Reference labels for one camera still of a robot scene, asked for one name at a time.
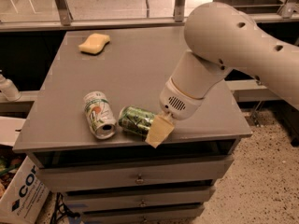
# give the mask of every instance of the cardboard box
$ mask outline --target cardboard box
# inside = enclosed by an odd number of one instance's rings
[[[0,156],[9,158],[13,154],[11,149],[23,122],[15,118],[0,118]],[[0,199],[0,222],[35,223],[48,195],[49,190],[36,177],[35,164],[26,157]]]

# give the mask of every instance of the can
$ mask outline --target can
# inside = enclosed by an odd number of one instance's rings
[[[106,96],[100,91],[84,97],[84,112],[91,132],[98,139],[107,139],[116,132],[116,120]]]
[[[119,115],[119,125],[127,132],[146,137],[155,114],[138,107],[127,106]]]

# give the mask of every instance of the yellow sponge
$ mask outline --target yellow sponge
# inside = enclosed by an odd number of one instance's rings
[[[165,115],[156,115],[151,123],[146,142],[153,146],[159,146],[168,135],[174,130],[175,125],[170,117]]]
[[[92,34],[87,37],[84,43],[78,45],[78,49],[81,52],[91,53],[94,55],[99,53],[109,41],[109,35]]]

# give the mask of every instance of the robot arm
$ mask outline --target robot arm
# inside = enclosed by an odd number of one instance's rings
[[[174,119],[187,119],[233,69],[259,79],[299,109],[299,48],[262,31],[245,13],[222,3],[196,8],[185,24],[186,51],[160,95]]]

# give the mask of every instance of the speckled floor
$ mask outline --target speckled floor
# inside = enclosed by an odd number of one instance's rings
[[[299,223],[299,147],[292,147],[288,131],[273,110],[260,113],[261,127],[253,125],[248,112],[243,114],[253,135],[235,149],[235,161],[216,182],[216,192],[205,203],[203,214],[150,224]],[[49,223],[53,200],[50,196],[37,224]]]

